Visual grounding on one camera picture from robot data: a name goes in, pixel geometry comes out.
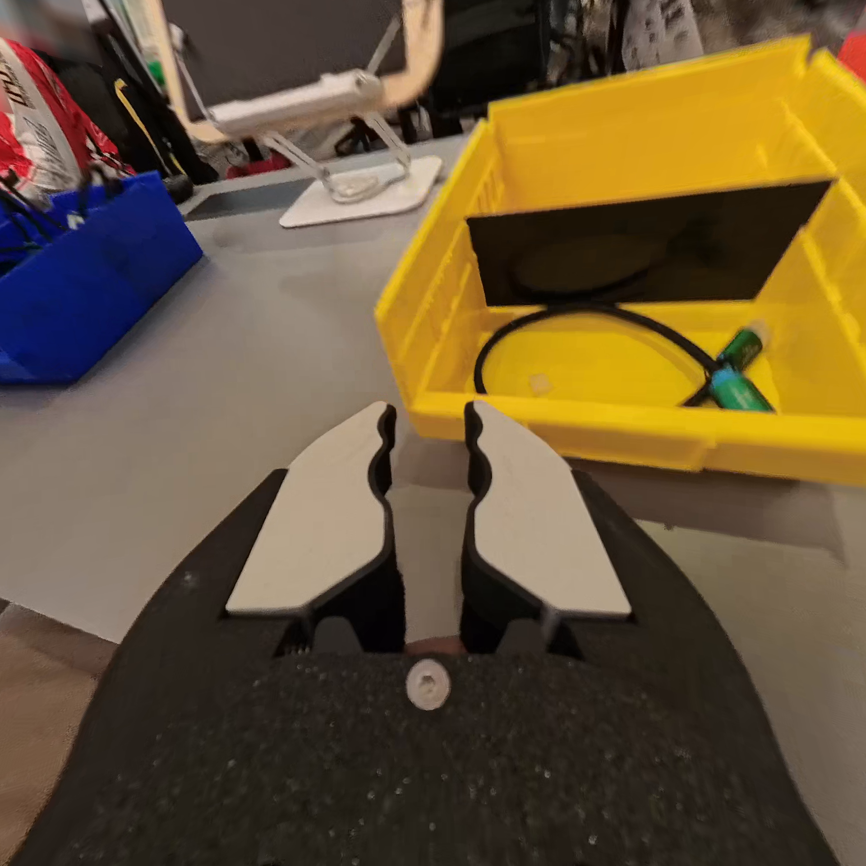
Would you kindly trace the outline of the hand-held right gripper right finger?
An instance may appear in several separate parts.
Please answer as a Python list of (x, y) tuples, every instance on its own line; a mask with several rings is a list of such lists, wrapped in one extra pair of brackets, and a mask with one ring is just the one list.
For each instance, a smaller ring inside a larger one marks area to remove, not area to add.
[(494, 651), (528, 621), (551, 647), (572, 620), (633, 616), (567, 461), (491, 403), (463, 411), (472, 501), (461, 551), (461, 639)]

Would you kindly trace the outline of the blue storage bin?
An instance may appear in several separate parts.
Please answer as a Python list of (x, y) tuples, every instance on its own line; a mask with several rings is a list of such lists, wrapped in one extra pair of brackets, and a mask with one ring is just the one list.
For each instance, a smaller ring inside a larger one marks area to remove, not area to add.
[(156, 171), (94, 166), (43, 208), (3, 190), (2, 385), (83, 378), (202, 258)]

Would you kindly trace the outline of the printed white sheet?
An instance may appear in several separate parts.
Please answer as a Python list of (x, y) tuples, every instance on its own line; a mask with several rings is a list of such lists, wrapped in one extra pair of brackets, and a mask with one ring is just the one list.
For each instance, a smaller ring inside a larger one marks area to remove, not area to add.
[(622, 27), (622, 64), (627, 72), (704, 55), (689, 1), (630, 1)]

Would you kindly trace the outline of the white tablet stand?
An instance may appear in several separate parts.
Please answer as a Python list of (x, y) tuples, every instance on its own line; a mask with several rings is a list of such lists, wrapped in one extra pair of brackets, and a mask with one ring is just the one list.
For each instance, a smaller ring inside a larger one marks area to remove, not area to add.
[[(279, 224), (285, 230), (416, 210), (438, 179), (441, 158), (413, 159), (384, 115), (370, 110), (383, 90), (382, 81), (370, 72), (355, 69), (324, 74), (298, 88), (207, 106), (185, 63), (178, 60), (178, 64), (197, 107), (221, 134), (245, 137), (259, 132), (266, 147), (290, 159), (313, 180), (281, 216)], [(336, 172), (281, 134), (283, 127), (326, 113), (339, 114), (343, 119), (360, 116), (384, 142), (395, 167), (382, 164)]]

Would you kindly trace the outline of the wood framed black board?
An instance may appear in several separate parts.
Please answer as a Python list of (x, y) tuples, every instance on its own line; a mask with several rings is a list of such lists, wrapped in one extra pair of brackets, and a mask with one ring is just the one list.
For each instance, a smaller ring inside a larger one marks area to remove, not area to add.
[(170, 106), (203, 144), (368, 125), (438, 70), (439, 1), (145, 2)]

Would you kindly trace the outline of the black office chair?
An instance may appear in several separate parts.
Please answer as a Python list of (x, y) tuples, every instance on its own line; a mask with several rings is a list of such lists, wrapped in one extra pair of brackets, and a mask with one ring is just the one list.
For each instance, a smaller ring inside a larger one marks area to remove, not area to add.
[(445, 1), (442, 57), (427, 96), (433, 113), (460, 116), (542, 82), (549, 7), (541, 1)]

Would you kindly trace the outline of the person in red white jacket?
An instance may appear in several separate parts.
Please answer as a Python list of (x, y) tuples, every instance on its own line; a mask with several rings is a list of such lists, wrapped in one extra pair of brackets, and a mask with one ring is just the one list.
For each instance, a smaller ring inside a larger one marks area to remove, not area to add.
[(94, 163), (111, 177), (135, 175), (102, 129), (30, 48), (1, 40), (2, 185), (30, 203), (75, 189)]

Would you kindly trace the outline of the black bag yellow trim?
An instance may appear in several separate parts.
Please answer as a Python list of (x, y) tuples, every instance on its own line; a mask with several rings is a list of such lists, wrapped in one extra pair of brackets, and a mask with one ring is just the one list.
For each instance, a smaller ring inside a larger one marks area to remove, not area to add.
[(194, 185), (219, 179), (141, 69), (108, 32), (94, 37), (97, 62), (53, 59), (51, 64), (76, 104), (137, 174), (185, 175)]

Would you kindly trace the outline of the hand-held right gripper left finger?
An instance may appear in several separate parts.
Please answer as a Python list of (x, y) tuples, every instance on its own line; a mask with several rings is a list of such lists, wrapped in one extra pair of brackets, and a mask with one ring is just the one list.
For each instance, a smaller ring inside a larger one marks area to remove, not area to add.
[(225, 605), (232, 618), (287, 618), (313, 638), (349, 623), (365, 651), (405, 647), (391, 453), (396, 408), (377, 401), (330, 429), (287, 468)]

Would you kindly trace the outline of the yellow storage bin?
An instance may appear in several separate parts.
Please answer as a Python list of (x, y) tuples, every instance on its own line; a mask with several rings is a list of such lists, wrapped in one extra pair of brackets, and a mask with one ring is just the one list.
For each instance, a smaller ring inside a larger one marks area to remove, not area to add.
[(829, 179), (754, 299), (626, 305), (716, 353), (762, 320), (775, 414), (682, 408), (698, 364), (626, 322), (548, 320), (485, 365), (492, 405), (562, 456), (864, 485), (864, 83), (807, 37), (492, 104), (374, 316), (417, 432), (461, 439), (487, 339), (471, 217)]

